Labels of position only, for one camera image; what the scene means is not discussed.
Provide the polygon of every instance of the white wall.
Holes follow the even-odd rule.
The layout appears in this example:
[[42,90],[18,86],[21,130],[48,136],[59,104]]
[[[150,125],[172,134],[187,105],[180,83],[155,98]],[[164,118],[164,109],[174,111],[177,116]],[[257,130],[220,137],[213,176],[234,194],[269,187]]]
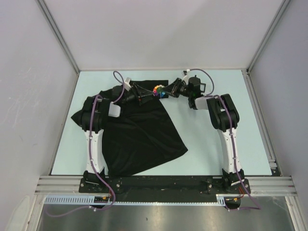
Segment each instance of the white wall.
[[47,174],[77,75],[35,0],[0,3],[0,230]]
[[81,70],[246,68],[282,0],[46,0]]
[[283,173],[308,214],[308,1],[293,0],[252,70]]

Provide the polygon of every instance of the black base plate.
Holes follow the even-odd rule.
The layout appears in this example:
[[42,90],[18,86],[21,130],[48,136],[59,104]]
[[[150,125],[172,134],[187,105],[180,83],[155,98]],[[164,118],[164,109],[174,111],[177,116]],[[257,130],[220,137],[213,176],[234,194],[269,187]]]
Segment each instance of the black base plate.
[[[239,185],[224,189],[222,179],[212,176],[131,176],[105,180],[115,191],[118,202],[204,203],[216,202],[216,194],[239,193]],[[244,184],[250,191],[247,179]],[[108,193],[109,189],[81,179],[79,192]]]

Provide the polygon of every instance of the black fabric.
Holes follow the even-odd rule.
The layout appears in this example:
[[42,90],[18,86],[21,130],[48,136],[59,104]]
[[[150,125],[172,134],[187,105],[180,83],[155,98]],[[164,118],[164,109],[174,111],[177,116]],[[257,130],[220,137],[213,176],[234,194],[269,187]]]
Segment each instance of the black fabric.
[[[148,90],[156,85],[168,85],[167,80],[135,82]],[[100,95],[115,100],[112,90],[101,91]],[[119,105],[121,115],[118,118],[108,117],[102,140],[102,152],[109,176],[131,176],[174,160],[187,152],[158,98],[142,106],[137,101]]]

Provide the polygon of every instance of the multicolored object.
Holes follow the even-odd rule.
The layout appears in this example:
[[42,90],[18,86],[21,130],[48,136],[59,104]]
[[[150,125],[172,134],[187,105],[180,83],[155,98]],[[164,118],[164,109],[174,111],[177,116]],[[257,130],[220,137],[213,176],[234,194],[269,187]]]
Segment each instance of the multicolored object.
[[165,92],[163,91],[163,85],[157,85],[154,87],[153,93],[155,96],[160,95],[160,97],[163,97],[165,95]]

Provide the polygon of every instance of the light blue table surface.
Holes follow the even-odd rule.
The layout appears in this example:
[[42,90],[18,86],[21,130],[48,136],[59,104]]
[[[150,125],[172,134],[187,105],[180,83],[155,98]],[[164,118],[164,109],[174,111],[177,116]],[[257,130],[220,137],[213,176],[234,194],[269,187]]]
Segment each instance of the light blue table surface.
[[[239,158],[245,175],[271,175],[267,155],[257,126],[252,105],[240,70],[209,70],[215,83],[215,94],[230,94],[239,112],[237,128]],[[132,80],[182,78],[181,71],[121,71],[124,78]],[[203,73],[191,71],[206,83],[210,80]],[[119,83],[112,71],[82,71],[66,119],[64,131],[53,165],[53,175],[82,175],[87,164],[86,138],[83,130],[70,118],[82,108],[87,96],[98,94]],[[217,131],[210,122],[207,110],[192,110],[187,98],[162,99],[179,135],[188,148],[182,157],[154,167],[138,175],[221,175],[222,149]]]

